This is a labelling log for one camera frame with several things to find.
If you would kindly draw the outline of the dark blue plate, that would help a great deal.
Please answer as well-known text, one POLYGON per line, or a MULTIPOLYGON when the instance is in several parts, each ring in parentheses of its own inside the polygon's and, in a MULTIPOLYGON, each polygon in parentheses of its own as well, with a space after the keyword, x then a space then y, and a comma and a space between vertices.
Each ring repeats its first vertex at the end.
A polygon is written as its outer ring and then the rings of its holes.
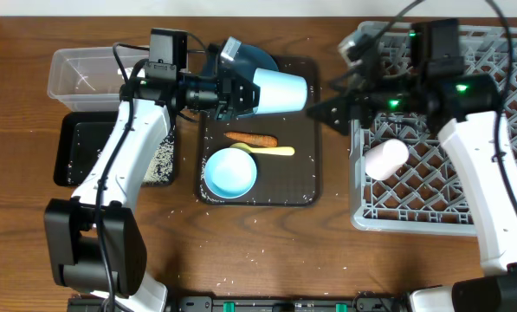
POLYGON ((209 57, 204 64, 200 75, 213 76, 219 69, 232 69, 248 81, 254 80, 255 70, 263 68, 278 71, 275 59, 262 49, 255 46, 242 44, 237 50, 233 61, 226 61, 220 56, 223 46, 211 43, 208 46, 209 57))

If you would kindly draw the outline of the light blue plastic cup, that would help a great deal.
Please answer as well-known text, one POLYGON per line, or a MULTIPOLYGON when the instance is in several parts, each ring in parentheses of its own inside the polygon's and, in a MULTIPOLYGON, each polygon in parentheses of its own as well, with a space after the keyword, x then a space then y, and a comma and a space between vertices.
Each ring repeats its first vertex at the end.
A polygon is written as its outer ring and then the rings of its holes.
POLYGON ((260 89, 254 114, 298 112, 307 102, 308 86, 301 76, 258 68, 253 83, 260 89))

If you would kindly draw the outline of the pink plastic cup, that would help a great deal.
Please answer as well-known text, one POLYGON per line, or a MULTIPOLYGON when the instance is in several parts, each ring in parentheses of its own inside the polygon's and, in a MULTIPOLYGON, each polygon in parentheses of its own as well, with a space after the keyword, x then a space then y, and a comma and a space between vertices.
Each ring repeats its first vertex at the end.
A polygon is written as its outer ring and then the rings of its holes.
POLYGON ((410 156, 401 140, 387 140, 365 153, 365 173, 375 180, 387 180, 410 156))

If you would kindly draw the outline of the light blue bowl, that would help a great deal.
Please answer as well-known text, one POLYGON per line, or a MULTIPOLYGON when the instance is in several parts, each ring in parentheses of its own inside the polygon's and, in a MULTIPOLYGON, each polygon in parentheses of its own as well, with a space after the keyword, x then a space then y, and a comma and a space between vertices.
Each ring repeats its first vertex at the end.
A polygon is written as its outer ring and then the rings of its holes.
POLYGON ((256 179, 254 159, 237 148, 213 153, 204 166, 204 183, 219 198, 240 198, 254 186, 256 179))

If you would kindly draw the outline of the pile of white rice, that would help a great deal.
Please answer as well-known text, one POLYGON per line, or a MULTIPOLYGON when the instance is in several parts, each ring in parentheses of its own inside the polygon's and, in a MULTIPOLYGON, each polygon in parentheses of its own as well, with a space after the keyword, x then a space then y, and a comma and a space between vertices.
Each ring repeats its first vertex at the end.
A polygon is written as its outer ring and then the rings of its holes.
POLYGON ((143 185, 169 185, 174 180, 175 133, 158 145, 143 178, 143 185))

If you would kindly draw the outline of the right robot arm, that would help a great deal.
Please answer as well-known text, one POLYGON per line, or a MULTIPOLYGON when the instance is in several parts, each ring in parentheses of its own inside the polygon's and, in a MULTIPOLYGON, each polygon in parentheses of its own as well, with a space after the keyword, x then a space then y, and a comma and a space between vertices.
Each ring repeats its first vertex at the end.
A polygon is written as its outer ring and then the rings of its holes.
POLYGON ((387 76, 379 35, 339 44, 348 71, 332 80, 336 96, 307 115, 341 134, 369 127, 380 113, 427 118, 460 179, 479 244, 480 278, 411 292, 410 311, 517 311, 517 165, 502 113, 505 95, 487 74, 469 75, 456 19, 414 23, 412 73, 387 76))

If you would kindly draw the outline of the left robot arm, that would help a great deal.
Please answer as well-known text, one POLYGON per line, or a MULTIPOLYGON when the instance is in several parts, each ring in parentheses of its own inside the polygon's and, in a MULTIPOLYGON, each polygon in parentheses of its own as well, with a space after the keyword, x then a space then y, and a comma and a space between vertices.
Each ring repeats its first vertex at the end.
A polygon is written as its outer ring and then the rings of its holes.
POLYGON ((145 172, 184 109, 217 120, 251 115, 260 88, 232 68, 237 48, 225 42, 210 75, 187 72, 189 32, 153 29, 147 57, 122 69, 113 131, 71 198, 44 212, 56 284, 101 298, 103 311, 162 311, 166 287, 146 270, 147 250, 134 211, 145 172))

